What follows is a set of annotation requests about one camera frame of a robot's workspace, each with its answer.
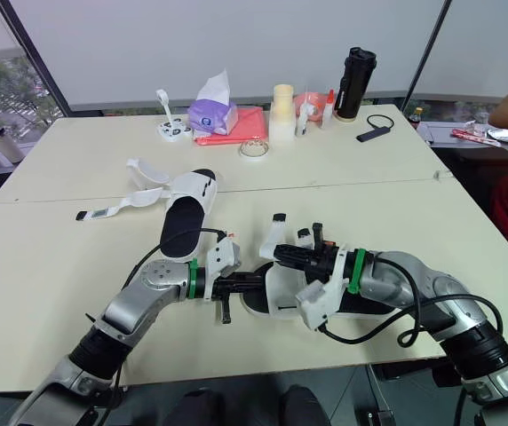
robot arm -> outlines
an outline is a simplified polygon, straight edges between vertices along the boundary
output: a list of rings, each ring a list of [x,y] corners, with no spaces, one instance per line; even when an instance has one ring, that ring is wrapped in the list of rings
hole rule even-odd
[[[324,241],[320,224],[314,224],[314,239],[314,248],[272,247],[274,261],[306,273],[309,285],[296,299],[305,324],[313,330],[322,330],[347,290],[400,309],[415,302],[410,279],[421,303],[440,296],[469,295],[459,280],[428,268],[408,253],[362,249],[350,253]],[[473,401],[485,406],[482,417],[487,425],[508,424],[497,420],[508,418],[508,344],[483,310],[467,298],[426,304],[420,324],[446,352]]]
[[[225,238],[210,251],[206,268],[198,268],[196,262],[146,264],[96,318],[75,349],[23,401],[9,426],[92,425],[98,417],[93,409],[97,398],[109,389],[112,377],[159,312],[168,304],[207,295],[224,304],[232,286],[223,285],[219,292],[215,281],[240,266],[238,255],[238,246]]]

tissue box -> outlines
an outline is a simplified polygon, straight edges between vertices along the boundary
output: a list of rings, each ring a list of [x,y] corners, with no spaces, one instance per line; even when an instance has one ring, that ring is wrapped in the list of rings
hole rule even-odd
[[[206,133],[227,135],[238,121],[236,104],[228,105],[211,99],[198,99],[188,109],[191,128]]]

white table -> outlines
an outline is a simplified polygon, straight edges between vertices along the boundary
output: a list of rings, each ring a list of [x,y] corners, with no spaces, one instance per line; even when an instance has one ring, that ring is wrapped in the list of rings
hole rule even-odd
[[[91,326],[124,278],[153,247],[163,206],[76,222],[79,209],[117,199],[0,204],[0,391],[36,387]],[[243,269],[264,261],[258,247],[273,213],[288,214],[290,235],[313,221],[350,249],[398,249],[458,277],[504,315],[508,339],[508,243],[454,178],[220,193],[209,225],[236,233]],[[403,319],[368,343],[346,346],[309,331],[301,319],[247,313],[231,300],[233,323],[219,324],[215,305],[167,307],[125,368],[126,383],[334,367],[442,355],[423,334],[410,349],[396,343]],[[334,319],[330,328],[357,336],[371,320]]]
[[[363,117],[389,114],[389,135],[361,144]],[[0,190],[0,391],[35,388],[69,353],[132,266],[153,247],[163,206],[76,222],[76,212],[118,202],[134,188],[124,170],[140,156],[172,176],[210,167],[224,181],[208,225],[236,234],[244,270],[263,261],[258,247],[273,213],[288,214],[291,235],[314,221],[350,248],[399,249],[457,276],[501,309],[508,338],[508,244],[393,106],[364,106],[352,124],[273,146],[260,163],[241,162],[236,146],[170,145],[153,116],[61,119]],[[442,355],[423,335],[408,350],[396,335],[411,319],[359,346],[247,313],[231,300],[222,326],[212,303],[169,306],[130,355],[126,383],[155,383]],[[341,335],[375,321],[335,319]]]
[[[389,135],[358,142],[370,114],[390,115]],[[0,202],[121,197],[134,191],[128,158],[141,157],[172,177],[199,168],[222,175],[221,192],[429,179],[447,170],[393,105],[363,106],[357,120],[333,120],[328,130],[271,146],[262,162],[248,162],[237,145],[198,146],[163,140],[153,115],[61,118],[0,190]]]

black cable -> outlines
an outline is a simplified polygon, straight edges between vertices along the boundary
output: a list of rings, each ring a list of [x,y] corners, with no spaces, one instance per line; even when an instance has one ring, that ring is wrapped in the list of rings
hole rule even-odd
[[[423,301],[420,304],[420,306],[422,308],[424,308],[426,306],[430,306],[432,304],[437,304],[439,302],[446,302],[448,300],[461,300],[461,299],[474,300],[474,301],[479,302],[481,304],[485,304],[493,312],[493,315],[495,315],[496,331],[500,335],[503,333],[503,318],[501,317],[501,313],[496,308],[496,306],[494,306],[489,300],[487,300],[481,296],[468,295],[468,294],[437,296],[437,297],[434,297],[433,299]],[[400,312],[396,312],[392,317],[386,319],[382,324],[375,327],[372,331],[370,331],[366,335],[363,335],[363,336],[358,337],[356,339],[345,339],[344,337],[335,335],[327,329],[326,324],[321,324],[320,326],[317,327],[317,329],[319,331],[321,331],[323,334],[325,334],[327,337],[330,337],[331,339],[337,340],[338,342],[341,342],[341,343],[345,343],[345,344],[363,343],[363,342],[370,340],[372,337],[374,337],[375,335],[380,333],[382,330],[384,330],[385,328],[390,326],[396,320],[399,320],[400,318],[404,317],[405,315],[408,315],[409,313],[413,312],[414,309],[415,309],[414,306],[409,306],[408,308],[403,309]]]
[[[396,339],[398,341],[398,345],[400,345],[402,348],[409,348],[410,346],[412,346],[412,344],[414,344],[422,329],[422,322],[420,320],[421,315],[420,290],[418,290],[417,284],[414,281],[412,275],[410,275],[410,273],[401,265],[397,264],[396,262],[393,262],[392,260],[383,259],[381,257],[375,257],[375,262],[379,262],[380,264],[388,264],[392,268],[400,271],[402,275],[406,277],[406,280],[408,280],[408,284],[412,289],[412,296],[414,297],[414,327],[411,330],[401,333]],[[405,342],[404,337],[406,337],[407,335],[409,335],[410,338],[408,339],[407,342]]]
[[[388,127],[388,129],[391,129],[392,127],[394,127],[394,120],[386,115],[382,115],[382,114],[373,114],[373,115],[369,115],[367,117],[367,123],[370,124],[371,127],[373,127],[374,129],[378,129],[379,126],[377,126],[376,124],[373,124],[372,122],[370,122],[370,117],[382,117],[382,118],[385,118],[386,120],[388,120],[390,122],[390,126]]]
[[[133,267],[133,269],[130,272],[130,275],[128,275],[128,278],[124,282],[122,289],[125,289],[130,285],[131,280],[138,272],[139,268],[150,258],[157,250],[159,250],[164,244],[167,244],[168,242],[172,242],[173,240],[183,236],[187,235],[188,233],[215,233],[219,238],[226,237],[226,233],[224,231],[221,231],[219,229],[212,229],[212,228],[196,228],[196,229],[188,229],[186,231],[182,231],[180,233],[176,233],[175,235],[172,235],[167,240],[160,242],[155,247],[153,247],[151,250],[147,252],[145,256],[141,258],[141,260]]]
[[[467,398],[467,391],[462,388],[459,398],[457,399],[456,415],[453,417],[453,426],[461,425],[461,414],[464,411],[465,399]]]
[[[115,373],[115,379],[114,379],[114,388],[112,389],[112,395],[110,396],[110,400],[108,401],[108,404],[106,405],[106,410],[104,411],[104,414],[102,417],[100,417],[100,421],[98,422],[97,426],[104,426],[104,423],[106,423],[106,420],[108,420],[108,417],[110,416],[110,413],[112,412],[112,406],[115,403],[115,400],[118,395],[118,388],[120,387],[120,376],[122,375],[122,366],[118,368],[118,371]]]
[[[128,278],[124,282],[122,289],[125,289],[130,285],[131,280],[133,277],[138,273],[139,268],[150,258],[157,250],[159,250],[164,244],[167,244],[169,242],[172,242],[173,240],[183,236],[187,235],[188,233],[215,233],[220,239],[226,237],[226,233],[224,231],[221,231],[219,229],[213,229],[213,228],[196,228],[196,229],[188,229],[186,231],[182,231],[180,233],[176,233],[175,235],[172,235],[167,240],[160,242],[155,247],[153,247],[151,250],[149,250],[145,256],[141,258],[141,260],[133,267],[133,269],[130,272],[130,275],[128,275]],[[118,368],[118,371],[115,374],[115,380],[114,380],[114,388],[112,389],[112,397],[110,397],[110,401],[108,402],[106,406],[106,411],[102,415],[102,418],[100,419],[98,426],[104,426],[104,423],[106,422],[107,418],[110,416],[110,412],[112,411],[112,405],[115,403],[115,399],[117,398],[118,394],[118,388],[120,386],[120,375],[122,374],[122,365],[120,368]]]

white strap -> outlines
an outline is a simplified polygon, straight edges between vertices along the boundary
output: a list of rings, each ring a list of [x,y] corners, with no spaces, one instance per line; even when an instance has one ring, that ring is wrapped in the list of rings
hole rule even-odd
[[[112,217],[117,214],[124,207],[147,207],[155,204],[162,198],[170,198],[171,192],[163,188],[148,189],[146,191],[137,191],[129,193],[123,198],[117,206],[108,207],[105,209],[91,210],[86,212],[79,212],[76,220],[92,220],[103,219],[105,217]]]
[[[167,173],[155,170],[140,158],[130,158],[126,162],[126,169],[139,189],[154,189],[169,184]]]

